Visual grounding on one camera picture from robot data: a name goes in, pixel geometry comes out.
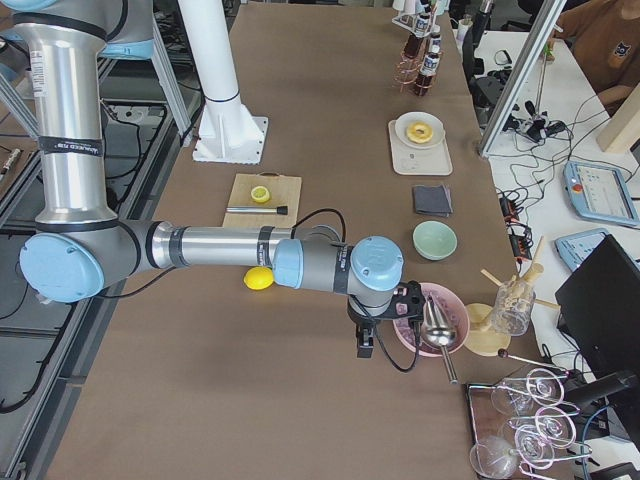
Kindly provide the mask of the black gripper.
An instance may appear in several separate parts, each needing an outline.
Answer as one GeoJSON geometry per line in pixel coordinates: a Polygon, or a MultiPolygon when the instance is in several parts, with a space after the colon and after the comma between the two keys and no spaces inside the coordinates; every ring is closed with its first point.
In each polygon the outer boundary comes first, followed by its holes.
{"type": "Polygon", "coordinates": [[[424,322],[425,296],[422,286],[417,281],[400,282],[393,291],[386,309],[374,314],[373,307],[359,303],[358,298],[351,295],[348,300],[349,318],[360,327],[356,328],[356,347],[358,358],[370,358],[374,351],[375,334],[373,327],[382,321],[406,319],[415,335],[419,334],[424,322]]]}

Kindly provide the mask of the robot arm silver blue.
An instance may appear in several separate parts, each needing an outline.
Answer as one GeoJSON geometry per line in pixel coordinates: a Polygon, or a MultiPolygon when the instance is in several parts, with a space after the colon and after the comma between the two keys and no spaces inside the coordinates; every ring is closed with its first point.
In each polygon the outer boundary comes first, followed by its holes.
{"type": "Polygon", "coordinates": [[[46,45],[105,58],[147,60],[154,53],[150,1],[4,1],[14,31],[33,52],[46,45]]]}
{"type": "Polygon", "coordinates": [[[177,227],[122,220],[106,196],[97,60],[148,59],[154,52],[149,1],[12,1],[17,35],[30,54],[45,206],[22,248],[27,282],[72,303],[137,273],[193,265],[264,266],[277,284],[344,294],[357,354],[381,343],[384,320],[424,320],[419,283],[401,279],[391,240],[348,245],[327,227],[177,227]]]}

